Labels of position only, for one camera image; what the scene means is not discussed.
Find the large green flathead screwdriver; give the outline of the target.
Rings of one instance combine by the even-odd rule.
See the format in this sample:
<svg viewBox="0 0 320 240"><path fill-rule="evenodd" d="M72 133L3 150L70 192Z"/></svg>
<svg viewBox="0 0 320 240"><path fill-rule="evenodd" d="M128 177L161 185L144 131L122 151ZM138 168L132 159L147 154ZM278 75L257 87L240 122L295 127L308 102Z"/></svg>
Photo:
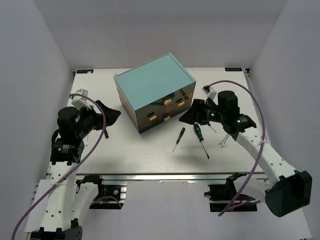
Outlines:
<svg viewBox="0 0 320 240"><path fill-rule="evenodd" d="M205 152L207 158L210 159L210 156L209 156L209 154L207 152L207 149L206 149L206 146L204 144L204 137L202 135L202 131L201 131L200 126L197 123L195 123L193 125L193 129L194 129L194 132L195 132L196 136L198 137L199 142L202 144L202 147L204 149L204 152Z"/></svg>

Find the clear bottom drawer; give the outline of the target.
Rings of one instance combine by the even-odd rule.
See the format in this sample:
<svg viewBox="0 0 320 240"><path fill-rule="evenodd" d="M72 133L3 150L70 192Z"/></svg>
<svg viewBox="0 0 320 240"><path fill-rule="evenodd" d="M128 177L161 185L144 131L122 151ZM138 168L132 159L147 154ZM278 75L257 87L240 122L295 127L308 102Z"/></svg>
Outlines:
<svg viewBox="0 0 320 240"><path fill-rule="evenodd" d="M138 119L138 125L135 124L135 129L139 134L144 133L145 131L165 122L164 117L169 115L170 119L175 117L176 115L184 112L183 109L174 109L167 113L156 113L152 112L149 115L145 115Z"/></svg>

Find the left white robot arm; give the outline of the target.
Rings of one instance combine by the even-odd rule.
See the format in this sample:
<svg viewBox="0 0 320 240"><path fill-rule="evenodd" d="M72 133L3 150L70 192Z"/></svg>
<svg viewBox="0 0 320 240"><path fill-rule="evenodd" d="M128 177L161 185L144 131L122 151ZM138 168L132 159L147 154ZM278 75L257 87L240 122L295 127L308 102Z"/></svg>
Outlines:
<svg viewBox="0 0 320 240"><path fill-rule="evenodd" d="M97 174L76 180L85 148L84 138L93 130L108 137L121 112L105 106L100 100L92 105L73 99L72 106L57 114L58 130L51 143L51 187L39 229L30 234L32 240L80 240L81 226L90 206L105 196L106 187Z"/></svg>

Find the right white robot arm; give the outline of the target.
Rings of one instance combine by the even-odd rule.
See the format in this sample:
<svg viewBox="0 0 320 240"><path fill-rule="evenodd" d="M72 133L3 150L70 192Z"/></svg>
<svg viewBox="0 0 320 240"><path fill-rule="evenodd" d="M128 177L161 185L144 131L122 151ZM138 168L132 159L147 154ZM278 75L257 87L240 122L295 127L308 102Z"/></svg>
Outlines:
<svg viewBox="0 0 320 240"><path fill-rule="evenodd" d="M312 177L307 171L298 171L287 163L277 151L262 139L256 123L240 112L238 97L233 91L217 94L217 103L210 92L205 100L194 99L189 110L179 121L185 124L206 125L220 123L223 130L241 145L255 160L267 176L264 182L250 179L245 187L232 182L225 188L226 195L236 200L243 194L265 203L277 217L283 217L310 204Z"/></svg>

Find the small precision screwdriver centre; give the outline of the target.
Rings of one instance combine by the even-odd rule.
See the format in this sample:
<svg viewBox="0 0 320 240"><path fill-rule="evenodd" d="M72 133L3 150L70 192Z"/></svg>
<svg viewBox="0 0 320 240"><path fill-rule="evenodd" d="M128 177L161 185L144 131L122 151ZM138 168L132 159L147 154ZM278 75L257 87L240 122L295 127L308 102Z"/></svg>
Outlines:
<svg viewBox="0 0 320 240"><path fill-rule="evenodd" d="M175 151L176 147L178 146L179 142L181 141L181 138L183 137L184 133L185 133L185 130L186 128L185 127L182 127L180 133L179 133L179 136L176 140L176 143L175 143L175 146L174 146L174 149L172 150L173 152Z"/></svg>

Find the small precision screwdriver left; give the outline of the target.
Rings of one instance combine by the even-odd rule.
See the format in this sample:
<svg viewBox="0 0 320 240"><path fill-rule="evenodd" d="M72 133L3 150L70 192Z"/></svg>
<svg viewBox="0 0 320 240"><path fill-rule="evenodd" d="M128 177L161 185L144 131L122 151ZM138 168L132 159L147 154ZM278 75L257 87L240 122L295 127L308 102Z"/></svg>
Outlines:
<svg viewBox="0 0 320 240"><path fill-rule="evenodd" d="M108 134L108 132L107 132L107 127L105 127L105 129L104 129L104 137L105 137L106 139L109 138L109 134Z"/></svg>

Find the silver open-end wrench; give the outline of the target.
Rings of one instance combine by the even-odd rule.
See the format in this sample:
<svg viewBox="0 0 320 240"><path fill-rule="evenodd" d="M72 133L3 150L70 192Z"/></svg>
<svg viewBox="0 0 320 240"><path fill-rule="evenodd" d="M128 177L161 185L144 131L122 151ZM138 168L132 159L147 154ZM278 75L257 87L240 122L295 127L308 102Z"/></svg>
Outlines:
<svg viewBox="0 0 320 240"><path fill-rule="evenodd" d="M228 138L230 137L229 134L227 134L221 141L219 141L218 145L223 148L226 145L226 141L228 140Z"/></svg>

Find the teal drawer cabinet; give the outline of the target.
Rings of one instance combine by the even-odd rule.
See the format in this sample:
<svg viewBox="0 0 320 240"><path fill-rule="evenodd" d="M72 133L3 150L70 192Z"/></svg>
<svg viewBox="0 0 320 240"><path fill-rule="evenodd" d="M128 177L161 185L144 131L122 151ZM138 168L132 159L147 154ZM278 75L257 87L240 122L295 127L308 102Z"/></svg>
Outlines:
<svg viewBox="0 0 320 240"><path fill-rule="evenodd" d="M114 81L134 126L152 112L188 110L196 87L196 80L171 53L118 74Z"/></svg>

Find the aluminium table edge rail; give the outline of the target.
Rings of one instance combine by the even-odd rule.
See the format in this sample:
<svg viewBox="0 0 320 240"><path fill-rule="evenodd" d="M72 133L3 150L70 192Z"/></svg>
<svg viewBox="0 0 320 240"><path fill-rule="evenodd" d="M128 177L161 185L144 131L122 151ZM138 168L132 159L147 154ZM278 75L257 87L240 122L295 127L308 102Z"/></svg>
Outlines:
<svg viewBox="0 0 320 240"><path fill-rule="evenodd" d="M223 180L234 172L199 174L100 174L105 181L206 181Z"/></svg>

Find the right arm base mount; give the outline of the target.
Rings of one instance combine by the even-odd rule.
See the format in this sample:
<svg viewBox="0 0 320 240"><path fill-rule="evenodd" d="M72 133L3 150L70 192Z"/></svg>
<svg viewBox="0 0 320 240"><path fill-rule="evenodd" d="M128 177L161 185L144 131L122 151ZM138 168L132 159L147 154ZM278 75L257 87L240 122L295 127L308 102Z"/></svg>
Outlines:
<svg viewBox="0 0 320 240"><path fill-rule="evenodd" d="M237 172L229 176L223 184L208 185L208 191L203 195L209 199L210 212L219 213L228 205L237 193L234 181L238 178L242 180L246 175L246 173ZM244 194L240 194L231 206L234 207L247 201L249 201L247 204L231 208L228 212L257 212L256 200Z"/></svg>

